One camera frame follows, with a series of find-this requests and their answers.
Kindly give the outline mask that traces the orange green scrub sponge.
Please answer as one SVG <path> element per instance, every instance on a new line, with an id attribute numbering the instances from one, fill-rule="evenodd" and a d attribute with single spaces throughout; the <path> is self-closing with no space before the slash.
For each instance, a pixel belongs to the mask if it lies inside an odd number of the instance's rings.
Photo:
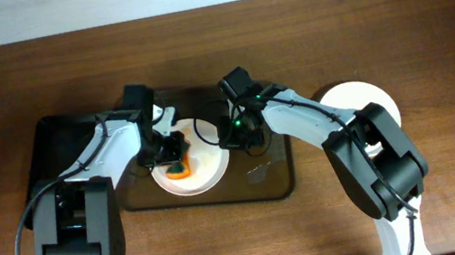
<path id="1" fill-rule="evenodd" d="M 170 180 L 180 180 L 192 174 L 189 154 L 184 153 L 182 160 L 171 164 L 165 171 L 166 178 Z"/>

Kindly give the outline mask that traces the pink plate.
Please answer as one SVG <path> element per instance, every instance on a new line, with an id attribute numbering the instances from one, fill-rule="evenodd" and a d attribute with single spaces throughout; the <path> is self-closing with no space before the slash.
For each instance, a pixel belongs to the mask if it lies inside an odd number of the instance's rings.
<path id="1" fill-rule="evenodd" d="M 194 132 L 194 120 L 184 118 L 172 126 L 171 131 L 180 131 L 189 142 L 189 165 L 191 173 L 182 179 L 170 179 L 168 166 L 156 167 L 152 174 L 156 184 L 174 195 L 190 196 L 212 189 L 223 177 L 229 164 L 230 151 L 206 144 Z"/>

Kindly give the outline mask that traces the cream plate with sauce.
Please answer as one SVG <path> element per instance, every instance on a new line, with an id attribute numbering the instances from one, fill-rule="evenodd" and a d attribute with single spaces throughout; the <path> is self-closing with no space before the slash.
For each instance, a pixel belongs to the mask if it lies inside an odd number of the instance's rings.
<path id="1" fill-rule="evenodd" d="M 399 127 L 401 114 L 393 98 L 380 87 L 362 81 L 338 83 L 321 95 L 321 104 L 338 109 L 362 109 L 368 103 L 385 108 Z"/>

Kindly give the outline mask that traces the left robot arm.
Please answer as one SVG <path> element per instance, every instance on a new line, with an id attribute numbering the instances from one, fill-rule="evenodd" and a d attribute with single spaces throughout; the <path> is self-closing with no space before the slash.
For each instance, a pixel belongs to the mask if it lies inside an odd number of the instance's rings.
<path id="1" fill-rule="evenodd" d="M 126 255 L 119 180 L 135 159 L 148 168 L 182 159 L 176 119 L 154 103 L 96 114 L 86 145 L 26 205 L 19 227 L 33 231 L 35 255 Z"/>

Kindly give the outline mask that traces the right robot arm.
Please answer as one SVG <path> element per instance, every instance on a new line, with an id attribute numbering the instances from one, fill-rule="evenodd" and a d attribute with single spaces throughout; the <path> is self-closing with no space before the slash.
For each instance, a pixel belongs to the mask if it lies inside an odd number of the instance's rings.
<path id="1" fill-rule="evenodd" d="M 428 164 L 381 105 L 332 108 L 281 86 L 226 103 L 220 146 L 251 125 L 322 149 L 347 196 L 373 219 L 382 255 L 432 255 L 420 216 Z"/>

